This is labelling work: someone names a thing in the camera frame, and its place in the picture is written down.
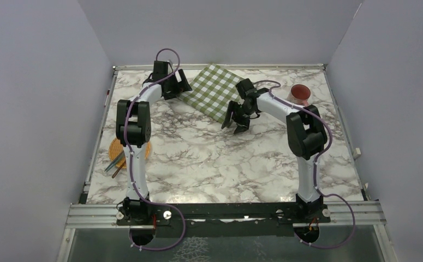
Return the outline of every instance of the gray wall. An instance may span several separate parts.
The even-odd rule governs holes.
[[[55,261],[110,79],[76,0],[0,1],[0,261]]]
[[[400,261],[423,261],[423,1],[366,0],[327,67]]]
[[[327,63],[362,0],[79,0],[110,61]]]

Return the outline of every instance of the marble table top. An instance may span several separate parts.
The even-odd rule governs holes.
[[[286,98],[294,84],[311,89],[309,103],[333,131],[332,147],[320,161],[321,189],[347,200],[362,200],[353,161],[321,70],[231,70],[253,82],[282,83],[274,94]],[[199,70],[185,70],[189,82]],[[121,71],[109,105],[88,204],[118,203],[125,197],[126,169],[115,177],[104,173],[108,148],[115,138],[116,104],[139,93],[150,71]],[[296,157],[287,142],[285,125],[262,113],[249,131],[234,135],[179,99],[151,105],[152,151],[146,161],[152,201],[160,203],[238,203],[294,201],[298,188]],[[339,201],[336,198],[325,201]]]

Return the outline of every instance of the cup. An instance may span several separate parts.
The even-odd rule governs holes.
[[[297,84],[291,87],[287,100],[297,105],[308,106],[311,90],[305,85]]]

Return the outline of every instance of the green and white checkered cloth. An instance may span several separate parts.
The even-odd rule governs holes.
[[[186,104],[222,123],[229,101],[240,100],[235,85],[241,80],[243,78],[238,75],[210,64],[192,80],[192,91],[182,93],[180,98]]]

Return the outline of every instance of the cable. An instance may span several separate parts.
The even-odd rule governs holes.
[[[171,48],[163,48],[163,49],[161,49],[160,51],[158,51],[158,53],[157,53],[157,55],[156,55],[156,57],[155,57],[155,60],[158,60],[158,55],[161,53],[161,52],[163,52],[163,51],[166,51],[166,50],[168,50],[168,51],[171,51],[171,52],[173,52],[175,55],[176,55],[176,57],[177,57],[177,66],[176,66],[176,69],[174,69],[172,72],[171,72],[171,74],[169,74],[169,75],[167,75],[167,76],[165,76],[164,78],[162,78],[162,79],[160,79],[160,80],[158,80],[158,81],[155,81],[155,82],[153,82],[153,83],[151,83],[150,85],[148,85],[147,87],[145,87],[145,88],[143,88],[141,91],[140,91],[140,93],[139,93],[139,95],[137,96],[137,97],[135,97],[134,98],[134,100],[131,102],[131,104],[129,105],[129,108],[128,108],[128,112],[127,112],[127,114],[126,114],[126,120],[124,121],[124,126],[125,127],[127,127],[128,126],[128,121],[129,121],[129,118],[130,118],[130,116],[131,116],[131,110],[133,109],[133,105],[134,105],[134,103],[142,96],[142,94],[145,92],[145,91],[147,91],[151,86],[153,86],[153,85],[156,85],[156,84],[158,84],[158,83],[160,83],[160,82],[162,82],[162,81],[164,81],[164,80],[166,80],[166,79],[168,79],[168,78],[170,78],[171,76],[173,76],[174,74],[176,74],[176,72],[177,72],[177,70],[179,69],[179,65],[181,64],[181,59],[179,58],[179,54],[176,52],[176,51],[174,51],[173,49],[171,49]],[[125,142],[126,142],[126,145],[129,147],[129,152],[130,152],[130,154],[129,154],[129,171],[128,171],[128,174],[129,174],[129,177],[131,178],[131,181],[132,181],[132,184],[133,184],[133,187],[134,187],[134,190],[136,191],[136,193],[137,193],[137,195],[139,196],[139,198],[142,200],[142,201],[144,201],[144,202],[146,202],[146,203],[148,203],[148,204],[151,204],[151,205],[157,205],[157,206],[167,206],[167,207],[170,207],[170,208],[172,208],[172,209],[174,209],[174,210],[176,210],[177,211],[177,213],[179,213],[179,215],[181,216],[181,219],[182,219],[182,226],[183,226],[183,228],[182,228],[182,234],[181,234],[181,236],[179,237],[179,239],[176,241],[176,242],[174,242],[173,244],[171,244],[171,245],[169,245],[169,246],[167,246],[167,247],[142,247],[142,246],[138,246],[138,245],[136,245],[135,243],[134,243],[134,241],[133,241],[133,239],[131,238],[131,234],[129,234],[129,240],[131,241],[131,247],[137,247],[137,248],[139,248],[139,250],[142,250],[142,249],[144,249],[144,250],[149,250],[149,251],[164,251],[164,250],[168,250],[168,249],[170,249],[170,248],[173,248],[173,247],[175,247],[177,244],[179,244],[180,242],[181,242],[181,240],[184,238],[184,235],[186,234],[186,219],[184,218],[184,215],[182,214],[182,212],[177,208],[177,207],[175,207],[175,206],[173,206],[173,205],[169,205],[169,204],[163,204],[163,203],[154,203],[154,202],[151,202],[151,201],[149,201],[149,200],[147,200],[147,199],[145,199],[141,194],[140,194],[140,192],[139,192],[139,190],[138,190],[138,187],[136,186],[136,181],[134,181],[134,176],[133,176],[133,171],[132,171],[132,166],[133,166],[133,148],[131,147],[131,144],[128,142],[128,128],[125,128],[124,129],[124,132],[123,132],[123,137],[124,137],[124,140],[125,140]]]
[[[279,87],[281,87],[282,85],[281,85],[281,83],[279,83],[279,82],[277,82],[277,81],[273,81],[273,80],[261,80],[261,81],[257,81],[257,82],[255,82],[255,83],[253,83],[254,85],[256,85],[256,84],[259,84],[259,83],[263,83],[263,82],[269,82],[269,83],[273,83],[273,84],[276,84],[277,86],[273,86],[273,87],[271,87],[271,88],[269,88],[269,95],[273,98],[273,99],[275,99],[276,101],[278,101],[278,102],[280,102],[280,103],[282,103],[282,104],[284,104],[284,105],[286,105],[286,106],[289,106],[289,107],[291,107],[291,108],[295,108],[295,109],[298,109],[298,110],[300,110],[300,111],[303,111],[303,112],[305,112],[305,113],[307,113],[307,114],[309,114],[309,115],[311,115],[311,116],[313,116],[314,118],[316,118],[317,120],[319,120],[323,125],[324,125],[324,127],[327,129],[327,132],[329,133],[329,143],[327,144],[327,146],[324,148],[324,150],[322,150],[319,154],[317,154],[315,157],[314,157],[314,168],[313,168],[313,178],[314,178],[314,188],[316,189],[316,191],[321,195],[321,196],[323,196],[323,197],[325,197],[325,198],[329,198],[329,197],[338,197],[338,198],[340,198],[345,204],[346,204],[346,206],[349,208],[349,211],[351,212],[351,216],[353,217],[353,230],[351,231],[351,234],[349,234],[349,236],[343,241],[343,242],[341,242],[341,243],[339,243],[339,244],[336,244],[336,245],[333,245],[333,246],[328,246],[328,247],[326,247],[326,246],[318,246],[318,245],[313,245],[313,244],[311,244],[311,243],[307,243],[307,242],[305,242],[305,241],[303,241],[302,239],[300,239],[298,236],[298,238],[300,239],[300,242],[301,243],[303,243],[303,244],[305,244],[305,245],[307,245],[307,246],[310,246],[310,247],[314,247],[314,248],[318,248],[318,249],[334,249],[334,248],[337,248],[337,247],[341,247],[341,246],[343,246],[343,245],[345,245],[346,243],[348,243],[350,240],[351,240],[351,238],[353,237],[353,235],[354,235],[354,233],[356,232],[356,218],[355,218],[355,216],[354,216],[354,211],[353,211],[353,208],[349,205],[349,203],[343,198],[343,197],[341,197],[340,195],[338,195],[338,194],[328,194],[328,195],[324,195],[324,193],[322,193],[321,191],[320,191],[320,189],[319,189],[319,187],[318,187],[318,185],[317,185],[317,163],[318,163],[318,159],[319,159],[319,157],[323,154],[323,153],[325,153],[329,148],[330,148],[330,146],[332,146],[332,140],[333,140],[333,134],[332,134],[332,130],[330,129],[330,127],[327,125],[327,123],[324,121],[324,120],[322,120],[322,118],[320,118],[318,115],[316,115],[316,114],[314,114],[314,113],[312,113],[312,112],[310,112],[310,111],[308,111],[308,110],[306,110],[306,109],[304,109],[303,107],[301,107],[301,106],[298,106],[298,105],[295,105],[295,104],[292,104],[292,103],[289,103],[289,102],[287,102],[287,101],[285,101],[285,100],[283,100],[283,99],[280,99],[280,98],[278,98],[278,97],[276,97],[274,94],[272,94],[272,90],[274,89],[274,88],[279,88]]]

